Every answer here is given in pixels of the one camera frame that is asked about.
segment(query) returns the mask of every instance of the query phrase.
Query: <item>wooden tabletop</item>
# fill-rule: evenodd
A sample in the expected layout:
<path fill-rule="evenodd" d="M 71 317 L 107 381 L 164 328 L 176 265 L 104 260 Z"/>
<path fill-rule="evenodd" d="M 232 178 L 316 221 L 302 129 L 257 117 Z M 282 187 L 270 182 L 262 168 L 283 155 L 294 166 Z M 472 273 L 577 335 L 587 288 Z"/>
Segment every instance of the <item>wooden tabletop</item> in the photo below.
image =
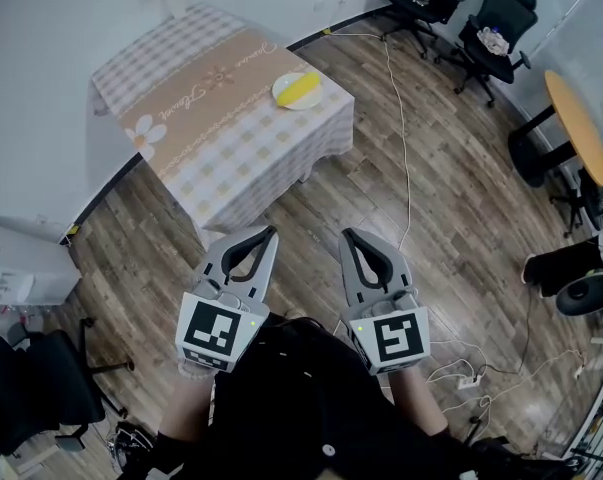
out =
<path fill-rule="evenodd" d="M 588 111 L 565 80 L 554 71 L 545 72 L 545 84 L 552 106 L 585 170 L 597 185 L 603 187 L 603 143 Z"/>

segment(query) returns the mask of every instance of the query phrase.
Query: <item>round wooden table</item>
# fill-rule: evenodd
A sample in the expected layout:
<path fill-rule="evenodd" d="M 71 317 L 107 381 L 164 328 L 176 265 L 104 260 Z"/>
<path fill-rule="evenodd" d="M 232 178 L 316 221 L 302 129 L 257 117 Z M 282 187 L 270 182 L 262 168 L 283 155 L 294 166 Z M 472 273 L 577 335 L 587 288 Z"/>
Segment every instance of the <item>round wooden table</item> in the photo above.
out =
<path fill-rule="evenodd" d="M 508 138 L 514 166 L 529 185 L 540 187 L 546 171 L 579 155 L 590 177 L 603 187 L 603 143 L 588 111 L 565 80 L 555 72 L 545 72 L 545 85 L 552 105 L 512 132 Z M 527 134 L 555 113 L 570 140 L 548 153 L 539 153 Z"/>

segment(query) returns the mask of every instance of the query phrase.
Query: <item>white plate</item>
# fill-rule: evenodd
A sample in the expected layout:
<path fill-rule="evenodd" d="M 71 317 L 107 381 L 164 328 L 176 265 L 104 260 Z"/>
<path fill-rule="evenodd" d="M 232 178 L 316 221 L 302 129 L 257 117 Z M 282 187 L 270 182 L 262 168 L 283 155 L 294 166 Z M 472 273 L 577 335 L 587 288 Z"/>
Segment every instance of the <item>white plate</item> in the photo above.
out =
<path fill-rule="evenodd" d="M 305 73 L 288 73 L 287 75 L 277 78 L 276 82 L 274 82 L 274 85 L 272 86 L 272 96 L 274 96 L 274 99 L 276 100 L 284 89 L 287 89 L 293 82 L 296 82 L 303 75 L 305 75 Z M 285 107 L 292 110 L 306 110 L 314 107 L 321 101 L 321 98 L 323 98 L 323 86 L 319 84 L 305 96 L 299 98 L 290 105 L 285 105 Z"/>

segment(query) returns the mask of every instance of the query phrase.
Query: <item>black baseboard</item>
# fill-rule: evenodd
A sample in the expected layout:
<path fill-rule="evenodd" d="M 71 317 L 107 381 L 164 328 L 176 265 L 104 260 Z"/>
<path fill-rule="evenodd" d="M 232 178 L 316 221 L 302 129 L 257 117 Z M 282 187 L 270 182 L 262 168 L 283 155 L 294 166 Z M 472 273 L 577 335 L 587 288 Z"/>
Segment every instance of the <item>black baseboard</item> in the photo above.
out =
<path fill-rule="evenodd" d="M 94 197 L 92 201 L 85 207 L 85 209 L 81 212 L 81 215 L 77 217 L 74 221 L 74 224 L 77 226 L 83 225 L 88 216 L 94 211 L 94 209 L 99 206 L 99 203 L 105 199 L 105 196 L 108 195 L 108 192 L 114 188 L 114 186 L 123 179 L 123 177 L 128 174 L 141 160 L 143 157 L 140 153 L 134 155 L 130 160 L 126 162 L 126 164 L 121 167 L 119 172 L 117 172 L 110 181 L 108 181 L 105 186 L 99 191 L 99 193 Z"/>
<path fill-rule="evenodd" d="M 336 25 L 332 25 L 330 27 L 330 30 L 332 32 L 336 32 L 337 30 L 339 30 L 340 28 L 343 27 L 347 27 L 348 25 L 352 25 L 353 23 L 356 23 L 357 21 L 361 21 L 364 20 L 366 18 L 369 18 L 370 16 L 373 16 L 374 14 L 378 13 L 378 12 L 383 12 L 384 10 L 386 10 L 388 7 L 390 7 L 389 5 L 384 6 L 384 7 L 379 7 L 378 9 L 374 9 L 373 11 L 368 11 L 368 12 L 364 12 L 363 14 L 359 14 L 358 16 L 355 16 L 354 18 L 350 18 L 348 20 L 342 21 L 340 23 L 337 23 Z M 323 33 L 323 30 L 320 30 L 319 32 L 315 32 L 314 34 L 301 39 L 301 41 L 297 41 L 296 43 L 291 44 L 290 46 L 288 46 L 288 50 L 290 50 L 291 52 L 298 50 L 299 48 L 303 47 L 303 46 L 307 46 L 309 45 L 312 41 L 316 41 L 317 39 L 325 36 L 326 34 Z"/>
<path fill-rule="evenodd" d="M 347 27 L 348 25 L 351 25 L 352 23 L 356 23 L 357 21 L 368 18 L 377 12 L 382 12 L 387 7 L 380 7 L 379 9 L 375 9 L 374 11 L 368 11 L 363 14 L 360 14 L 359 16 L 355 16 L 354 18 L 350 18 L 348 20 L 342 21 L 341 23 L 337 23 L 336 25 L 332 25 L 330 27 L 330 30 L 332 30 L 332 32 L 335 32 L 343 27 Z M 291 44 L 290 46 L 288 46 L 288 50 L 290 50 L 291 52 L 298 50 L 302 46 L 307 46 L 312 41 L 316 41 L 317 39 L 323 37 L 324 35 L 325 34 L 323 33 L 323 31 L 316 32 L 304 39 L 301 39 L 300 41 L 297 41 L 294 44 Z M 128 174 L 141 160 L 143 160 L 143 157 L 139 153 L 137 153 L 130 160 L 128 160 L 128 162 L 121 168 L 121 170 L 119 172 L 117 172 L 114 175 L 114 177 L 108 183 L 106 183 L 105 186 L 99 191 L 99 193 L 95 196 L 95 198 L 92 201 L 90 201 L 90 203 L 81 212 L 81 215 L 79 215 L 77 217 L 74 224 L 77 226 L 83 225 L 83 223 L 90 216 L 90 214 L 94 211 L 94 209 L 99 205 L 99 203 L 101 203 L 101 201 L 103 201 L 103 199 L 105 199 L 105 196 L 108 194 L 108 192 L 110 192 L 110 190 L 112 190 L 114 188 L 114 186 L 126 174 Z"/>

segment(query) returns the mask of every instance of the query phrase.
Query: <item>white button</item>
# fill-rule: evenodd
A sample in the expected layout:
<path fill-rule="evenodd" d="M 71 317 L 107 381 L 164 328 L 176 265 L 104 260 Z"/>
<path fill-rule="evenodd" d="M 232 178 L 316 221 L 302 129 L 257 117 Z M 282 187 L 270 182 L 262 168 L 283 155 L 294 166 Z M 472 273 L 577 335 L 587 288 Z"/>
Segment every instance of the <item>white button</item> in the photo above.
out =
<path fill-rule="evenodd" d="M 324 444 L 321 450 L 323 450 L 323 453 L 325 453 L 328 457 L 332 457 L 335 453 L 337 453 L 334 447 L 330 446 L 329 444 Z"/>

